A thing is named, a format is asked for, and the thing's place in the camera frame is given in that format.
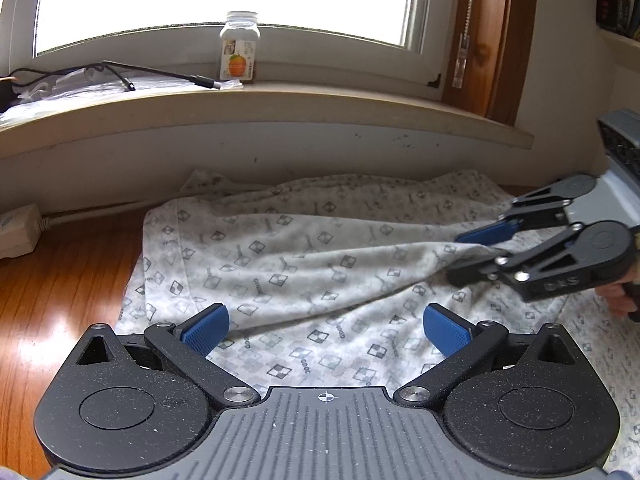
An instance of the orange on label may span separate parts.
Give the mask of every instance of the orange on label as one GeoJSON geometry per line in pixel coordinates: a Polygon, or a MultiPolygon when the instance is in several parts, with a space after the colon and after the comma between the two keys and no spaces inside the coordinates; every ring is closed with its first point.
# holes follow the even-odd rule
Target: orange on label
{"type": "Polygon", "coordinates": [[[227,65],[228,72],[234,77],[240,77],[246,70],[246,59],[240,54],[233,54],[227,65]]]}

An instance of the black cable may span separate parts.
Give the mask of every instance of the black cable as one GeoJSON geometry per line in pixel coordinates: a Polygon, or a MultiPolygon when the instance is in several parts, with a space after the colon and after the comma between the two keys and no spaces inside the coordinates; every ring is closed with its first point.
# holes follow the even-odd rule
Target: black cable
{"type": "Polygon", "coordinates": [[[122,81],[122,84],[125,86],[125,88],[127,89],[128,92],[133,92],[136,89],[136,87],[133,86],[133,83],[131,82],[131,79],[129,79],[128,77],[124,77],[123,75],[119,74],[116,70],[114,70],[109,65],[103,65],[100,68],[96,67],[96,70],[98,70],[99,72],[101,72],[104,69],[107,69],[114,76],[116,76],[118,79],[120,79],[120,81],[122,81]]]}
{"type": "Polygon", "coordinates": [[[86,65],[81,65],[81,66],[73,66],[73,67],[69,67],[69,68],[63,68],[60,70],[53,70],[53,71],[44,71],[44,70],[38,70],[36,68],[27,68],[27,67],[20,67],[20,68],[16,68],[14,70],[12,70],[9,73],[9,76],[14,76],[16,73],[18,72],[28,72],[28,73],[34,73],[34,74],[40,74],[40,77],[37,77],[27,83],[13,83],[13,86],[15,86],[16,88],[25,88],[27,86],[31,86],[33,84],[39,83],[40,81],[46,79],[47,77],[51,77],[54,75],[67,75],[70,74],[72,72],[75,72],[76,70],[82,70],[82,69],[89,69],[89,68],[94,68],[96,70],[98,70],[99,72],[101,72],[104,69],[109,70],[111,73],[113,73],[114,75],[116,75],[118,77],[118,79],[120,79],[120,81],[123,83],[123,85],[127,88],[127,90],[132,91],[135,90],[135,86],[133,86],[133,83],[126,77],[121,76],[118,72],[116,72],[113,67],[118,67],[118,68],[125,68],[127,70],[135,70],[137,72],[146,72],[146,73],[151,73],[151,74],[156,74],[156,75],[163,75],[166,77],[171,77],[171,78],[175,78],[175,79],[182,79],[184,81],[189,81],[191,83],[193,83],[196,86],[201,86],[204,88],[220,88],[220,83],[218,81],[215,81],[215,79],[209,78],[209,77],[204,77],[201,75],[185,75],[185,74],[178,74],[175,72],[166,72],[165,70],[156,70],[155,68],[149,68],[146,66],[138,66],[138,65],[129,65],[129,64],[125,64],[125,63],[117,63],[115,61],[102,61],[100,63],[89,63],[86,65]]]}

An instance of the white wall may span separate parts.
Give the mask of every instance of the white wall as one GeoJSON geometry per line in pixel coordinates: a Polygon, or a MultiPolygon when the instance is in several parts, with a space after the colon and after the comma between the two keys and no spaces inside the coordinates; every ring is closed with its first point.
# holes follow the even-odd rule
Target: white wall
{"type": "Polygon", "coordinates": [[[640,74],[622,66],[617,67],[616,80],[609,102],[609,110],[630,108],[640,112],[640,74]]]}
{"type": "Polygon", "coordinates": [[[530,156],[510,168],[540,183],[602,162],[596,119],[607,112],[614,63],[595,23],[596,0],[538,0],[516,126],[535,134],[530,156]]]}
{"type": "Polygon", "coordinates": [[[68,142],[2,160],[0,182],[11,185],[0,186],[0,210],[35,202],[50,212],[156,198],[179,190],[195,168],[212,168],[235,182],[273,184],[337,173],[424,180],[459,168],[476,168],[500,181],[507,175],[494,159],[508,160],[520,151],[380,126],[176,126],[68,142]]]}
{"type": "Polygon", "coordinates": [[[421,179],[476,168],[500,184],[531,186],[592,170],[603,158],[596,118],[609,107],[615,72],[596,30],[594,8],[595,0],[538,0],[516,121],[535,135],[531,151],[393,128],[274,123],[168,128],[0,160],[0,208],[36,201],[45,211],[65,210],[148,198],[174,191],[199,166],[239,182],[351,172],[421,179]]]}

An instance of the blue gripper pad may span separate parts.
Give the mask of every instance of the blue gripper pad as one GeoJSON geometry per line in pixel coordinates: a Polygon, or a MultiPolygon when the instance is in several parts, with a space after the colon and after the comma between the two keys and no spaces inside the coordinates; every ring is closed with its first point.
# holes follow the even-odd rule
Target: blue gripper pad
{"type": "Polygon", "coordinates": [[[520,230],[517,220],[501,221],[461,234],[456,241],[461,244],[495,245],[506,242],[520,230]]]}
{"type": "Polygon", "coordinates": [[[190,326],[184,326],[185,323],[178,326],[182,329],[180,341],[204,357],[209,355],[229,332],[229,312],[226,306],[220,303],[207,307],[188,322],[190,326]]]}
{"type": "Polygon", "coordinates": [[[442,352],[444,357],[455,354],[471,342],[471,327],[473,325],[453,312],[448,312],[447,315],[441,313],[433,303],[424,309],[422,325],[424,326],[424,335],[442,352]]]}

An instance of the window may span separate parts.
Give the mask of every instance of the window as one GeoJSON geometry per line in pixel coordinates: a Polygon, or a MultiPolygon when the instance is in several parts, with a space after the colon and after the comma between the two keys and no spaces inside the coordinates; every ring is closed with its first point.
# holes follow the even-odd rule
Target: window
{"type": "Polygon", "coordinates": [[[258,12],[258,78],[434,96],[454,0],[4,0],[0,72],[102,59],[215,75],[228,10],[258,12]]]}

